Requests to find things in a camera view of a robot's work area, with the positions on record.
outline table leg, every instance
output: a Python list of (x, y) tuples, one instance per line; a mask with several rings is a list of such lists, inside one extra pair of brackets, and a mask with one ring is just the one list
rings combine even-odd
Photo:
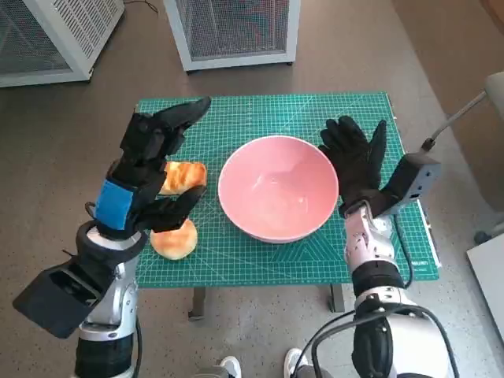
[(331, 283), (331, 285), (329, 285), (329, 289), (331, 290), (331, 295), (328, 300), (329, 311), (332, 313), (344, 313), (345, 302), (343, 301), (342, 286)]
[(206, 287), (195, 287), (192, 295), (192, 310), (189, 311), (189, 321), (200, 321), (205, 317)]

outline shoe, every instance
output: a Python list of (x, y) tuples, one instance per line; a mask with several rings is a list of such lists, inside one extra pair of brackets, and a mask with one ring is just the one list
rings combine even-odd
[(242, 368), (240, 367), (239, 361), (236, 357), (227, 356), (220, 362), (219, 365), (228, 370), (228, 373), (235, 378), (242, 378)]
[[(285, 362), (283, 363), (283, 378), (291, 377), (291, 374), (294, 372), (294, 368), (298, 363), (301, 352), (302, 351), (298, 348), (292, 348), (287, 352), (287, 356), (285, 356)], [(299, 368), (304, 365), (308, 365), (306, 356), (302, 356), (301, 362), (299, 362)]]

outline bread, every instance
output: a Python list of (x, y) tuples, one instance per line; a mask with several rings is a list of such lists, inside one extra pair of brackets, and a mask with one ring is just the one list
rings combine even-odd
[(206, 185), (206, 167), (203, 163), (169, 161), (165, 167), (166, 180), (160, 195), (181, 195), (198, 185)]
[(198, 232), (195, 224), (186, 219), (182, 227), (174, 231), (150, 232), (150, 244), (163, 258), (180, 260), (195, 250)]

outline cord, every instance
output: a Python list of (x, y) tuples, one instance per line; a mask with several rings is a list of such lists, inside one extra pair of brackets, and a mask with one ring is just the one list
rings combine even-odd
[(96, 208), (96, 205), (94, 202), (84, 203), (84, 209), (86, 209), (87, 215), (89, 215), (93, 219), (95, 219), (95, 208)]
[(351, 311), (348, 311), (344, 313), (343, 315), (339, 315), (338, 317), (335, 317), (334, 319), (331, 319), (328, 321), (326, 324), (324, 324), (322, 327), (318, 329), (317, 332), (315, 332), (315, 335), (312, 336), (312, 338), (306, 343), (305, 347), (303, 348), (301, 354), (299, 355), (298, 361), (296, 362), (296, 366), (294, 367), (294, 371), (291, 374), (291, 378), (295, 378), (296, 375), (298, 374), (298, 369), (299, 369), (299, 364), (301, 364), (302, 357), (306, 354), (306, 351), (308, 350), (309, 346), (312, 345), (312, 342), (315, 340), (319, 334), (322, 333), (322, 331), (327, 328), (329, 325), (335, 323), (336, 321), (339, 321), (340, 319), (343, 319), (344, 317), (348, 317), (349, 315), (352, 315), (355, 313), (355, 310), (352, 309)]
[(124, 4), (133, 4), (135, 2), (145, 2), (149, 6), (149, 8), (152, 9), (153, 12), (155, 12), (156, 14), (159, 14), (158, 8), (154, 4), (152, 4), (151, 2), (148, 2), (147, 0), (128, 0), (128, 1), (124, 2)]
[(415, 276), (415, 270), (413, 269), (413, 263), (411, 261), (410, 252), (407, 250), (406, 244), (404, 243), (404, 238), (402, 237), (402, 231), (401, 228), (399, 227), (398, 214), (394, 214), (392, 218), (394, 219), (394, 225), (399, 239), (399, 244), (401, 244), (402, 252), (404, 253), (406, 263), (408, 264), (409, 277), (408, 280), (406, 281), (406, 284), (404, 285), (404, 288), (407, 289), (408, 287), (411, 286), (411, 283), (413, 282)]
[(142, 364), (142, 328), (140, 327), (139, 317), (136, 317), (136, 344), (137, 344), (137, 352), (136, 352), (136, 365), (135, 370), (133, 370), (132, 378), (138, 378), (140, 373), (140, 365)]
[(473, 98), (470, 102), (468, 102), (462, 109), (457, 111), (454, 115), (449, 117), (441, 126), (439, 126), (435, 132), (432, 133), (432, 135), (427, 138), (421, 147), (421, 150), (424, 152), (429, 152), (432, 150), (433, 146), (435, 145), (435, 140), (441, 134), (444, 132), (447, 128), (449, 128), (457, 119), (462, 117), (464, 114), (466, 114), (468, 111), (470, 111), (474, 106), (478, 105), (480, 102), (483, 101), (483, 99), (487, 97), (487, 92), (483, 91), (479, 95), (477, 95), (475, 98)]
[(430, 311), (429, 309), (426, 309), (422, 306), (415, 306), (415, 305), (398, 305), (393, 309), (389, 309), (380, 313), (370, 313), (366, 314), (363, 317), (349, 321), (345, 324), (341, 324), (338, 326), (335, 326), (334, 328), (329, 329), (328, 331), (324, 332), (323, 334), (319, 335), (314, 341), (313, 341), (313, 346), (312, 346), (312, 360), (313, 360), (313, 369), (315, 370), (315, 377), (316, 378), (323, 378), (322, 376), (322, 371), (321, 371), (321, 366), (318, 362), (318, 355), (317, 355), (317, 349), (318, 346), (327, 338), (335, 335), (336, 333), (339, 333), (341, 331), (344, 331), (348, 328), (353, 328), (356, 327), (360, 324), (365, 324), (370, 321), (375, 321), (376, 319), (380, 319), (381, 317), (387, 317), (389, 315), (392, 315), (393, 313), (397, 313), (399, 311), (404, 311), (404, 310), (416, 310), (419, 312), (422, 312), (426, 314), (437, 326), (439, 329), (439, 332), (441, 333), (441, 336), (443, 337), (444, 343), (447, 347), (447, 352), (448, 352), (448, 358), (450, 359), (451, 363), (451, 368), (454, 372), (454, 378), (460, 378), (460, 374), (458, 372), (458, 367), (457, 367), (457, 362), (455, 361), (455, 356), (454, 356), (454, 351), (451, 347), (450, 340), (448, 339), (448, 334), (445, 331), (443, 325), (439, 321), (439, 319)]
[(68, 256), (70, 256), (71, 258), (74, 258), (76, 255), (75, 254), (71, 254), (70, 252), (68, 252), (67, 250), (61, 250), (61, 252), (67, 254)]

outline grid lines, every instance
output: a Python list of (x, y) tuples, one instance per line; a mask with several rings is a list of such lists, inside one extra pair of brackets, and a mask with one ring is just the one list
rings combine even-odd
[[(154, 113), (195, 98), (145, 99), (140, 113)], [(386, 183), (403, 155), (401, 141), (384, 92), (287, 94), (216, 97), (209, 112), (186, 133), (186, 142), (174, 156), (177, 161), (201, 161), (208, 169), (207, 192), (191, 213), (198, 229), (198, 246), (187, 258), (169, 261), (147, 244), (140, 254), (140, 287), (212, 287), (280, 284), (339, 284), (350, 282), (343, 259), (345, 231), (335, 212), (317, 232), (301, 241), (268, 244), (241, 232), (225, 216), (217, 197), (222, 166), (237, 148), (265, 135), (291, 135), (314, 145), (328, 118), (352, 116), (371, 137), (385, 119), (387, 153), (382, 169)], [(437, 268), (428, 233), (415, 202), (399, 215), (406, 247), (417, 280), (436, 280)], [(392, 236), (401, 274), (408, 268), (397, 234)]]

